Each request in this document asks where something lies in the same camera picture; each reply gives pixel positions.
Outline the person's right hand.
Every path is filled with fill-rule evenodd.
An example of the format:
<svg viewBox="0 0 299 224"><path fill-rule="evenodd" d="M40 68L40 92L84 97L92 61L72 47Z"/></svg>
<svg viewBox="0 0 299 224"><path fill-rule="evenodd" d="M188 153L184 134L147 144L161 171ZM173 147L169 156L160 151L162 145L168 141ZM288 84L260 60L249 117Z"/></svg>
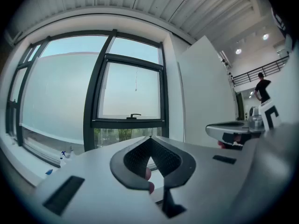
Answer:
<svg viewBox="0 0 299 224"><path fill-rule="evenodd" d="M240 135L234 137L233 144L228 144L221 141L218 141L217 144L220 146L221 149L229 149L229 150L242 150L243 147L243 144L241 144Z"/></svg>

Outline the dark grey sliding door frame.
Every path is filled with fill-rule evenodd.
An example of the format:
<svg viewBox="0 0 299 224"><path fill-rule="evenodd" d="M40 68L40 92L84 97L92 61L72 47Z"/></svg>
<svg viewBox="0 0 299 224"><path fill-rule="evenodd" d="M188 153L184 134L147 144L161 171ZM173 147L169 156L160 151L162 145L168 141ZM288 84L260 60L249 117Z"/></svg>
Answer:
<svg viewBox="0 0 299 224"><path fill-rule="evenodd" d="M106 54L162 65L162 71L108 62ZM164 46L118 30L78 31L26 45L8 63L4 131L19 146L75 154L135 137L169 136ZM141 114L128 120L132 113Z"/></svg>

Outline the small white bottle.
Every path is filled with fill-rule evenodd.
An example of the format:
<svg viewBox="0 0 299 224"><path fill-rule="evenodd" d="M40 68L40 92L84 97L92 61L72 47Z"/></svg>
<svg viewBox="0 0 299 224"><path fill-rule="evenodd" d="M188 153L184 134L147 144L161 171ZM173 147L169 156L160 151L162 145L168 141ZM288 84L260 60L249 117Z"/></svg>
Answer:
<svg viewBox="0 0 299 224"><path fill-rule="evenodd" d="M66 157L66 159L69 159L69 160L73 160L77 157L77 155L74 153L72 146L70 146L68 152L65 152L65 157Z"/></svg>

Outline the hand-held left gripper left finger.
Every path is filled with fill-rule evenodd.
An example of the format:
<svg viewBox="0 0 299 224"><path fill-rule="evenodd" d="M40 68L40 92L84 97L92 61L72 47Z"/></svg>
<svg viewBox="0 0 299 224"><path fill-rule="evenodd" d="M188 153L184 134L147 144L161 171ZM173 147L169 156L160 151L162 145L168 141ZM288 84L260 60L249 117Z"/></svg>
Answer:
<svg viewBox="0 0 299 224"><path fill-rule="evenodd" d="M36 213L46 224L166 224L168 218L156 201L162 197L132 190L110 171L110 159L143 137L85 152L48 176L35 190ZM83 179L81 186L57 215L44 206L69 178Z"/></svg>

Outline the white spray bottle blue trigger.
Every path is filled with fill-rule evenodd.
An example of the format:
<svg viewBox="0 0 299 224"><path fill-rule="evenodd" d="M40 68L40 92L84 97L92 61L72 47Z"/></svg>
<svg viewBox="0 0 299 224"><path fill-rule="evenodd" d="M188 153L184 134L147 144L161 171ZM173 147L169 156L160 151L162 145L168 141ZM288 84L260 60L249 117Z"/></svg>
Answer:
<svg viewBox="0 0 299 224"><path fill-rule="evenodd" d="M71 154L66 151L61 151L60 152L60 168L65 166L70 161L71 161Z"/></svg>

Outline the black balcony railing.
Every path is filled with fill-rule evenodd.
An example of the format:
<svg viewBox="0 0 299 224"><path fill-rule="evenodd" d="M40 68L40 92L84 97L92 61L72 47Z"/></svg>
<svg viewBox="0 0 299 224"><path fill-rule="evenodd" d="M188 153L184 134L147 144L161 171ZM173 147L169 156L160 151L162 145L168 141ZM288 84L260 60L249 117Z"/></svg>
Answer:
<svg viewBox="0 0 299 224"><path fill-rule="evenodd" d="M232 78L234 87L258 80L258 74L262 73L264 77L280 72L289 60L289 56L285 56L271 63L255 68L248 72L242 73Z"/></svg>

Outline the white partition panel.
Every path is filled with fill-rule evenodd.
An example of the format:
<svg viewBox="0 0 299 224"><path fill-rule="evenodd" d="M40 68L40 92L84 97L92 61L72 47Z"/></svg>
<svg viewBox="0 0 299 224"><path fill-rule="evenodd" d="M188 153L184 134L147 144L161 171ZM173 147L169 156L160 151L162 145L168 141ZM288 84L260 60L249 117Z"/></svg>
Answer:
<svg viewBox="0 0 299 224"><path fill-rule="evenodd" d="M209 124L234 121L234 94L218 53L206 36L178 59L184 95L185 142L218 148L206 133Z"/></svg>

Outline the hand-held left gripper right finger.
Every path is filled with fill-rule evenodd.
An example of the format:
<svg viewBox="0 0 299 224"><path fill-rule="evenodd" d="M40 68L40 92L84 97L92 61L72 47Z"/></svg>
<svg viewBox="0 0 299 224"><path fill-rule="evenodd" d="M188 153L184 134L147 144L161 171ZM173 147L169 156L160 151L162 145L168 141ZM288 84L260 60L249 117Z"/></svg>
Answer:
<svg viewBox="0 0 299 224"><path fill-rule="evenodd" d="M159 208L150 216L154 224L233 224L233 202L243 187L252 160L254 146L245 145L241 151L205 147L158 137L196 161L196 168L184 186L171 189L176 204L185 211L168 218Z"/></svg>

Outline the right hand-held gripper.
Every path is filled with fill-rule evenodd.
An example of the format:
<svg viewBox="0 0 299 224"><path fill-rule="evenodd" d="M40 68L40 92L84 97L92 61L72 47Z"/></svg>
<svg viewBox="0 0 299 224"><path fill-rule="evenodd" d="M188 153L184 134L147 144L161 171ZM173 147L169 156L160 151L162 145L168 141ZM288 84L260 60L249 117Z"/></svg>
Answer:
<svg viewBox="0 0 299 224"><path fill-rule="evenodd" d="M206 126L208 136L222 141L234 142L235 136L251 133L264 133L280 126L278 111L271 99L249 111L249 122L229 121Z"/></svg>

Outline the person's left hand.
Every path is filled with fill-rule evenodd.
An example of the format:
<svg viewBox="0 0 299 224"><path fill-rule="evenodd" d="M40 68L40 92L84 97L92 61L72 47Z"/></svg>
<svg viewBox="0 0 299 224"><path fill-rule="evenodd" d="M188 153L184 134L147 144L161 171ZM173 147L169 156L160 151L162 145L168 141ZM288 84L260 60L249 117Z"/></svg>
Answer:
<svg viewBox="0 0 299 224"><path fill-rule="evenodd" d="M150 182L150 178L151 178L151 170L149 168L146 168L145 179L149 183L149 193L152 194L154 192L155 185L154 183Z"/></svg>

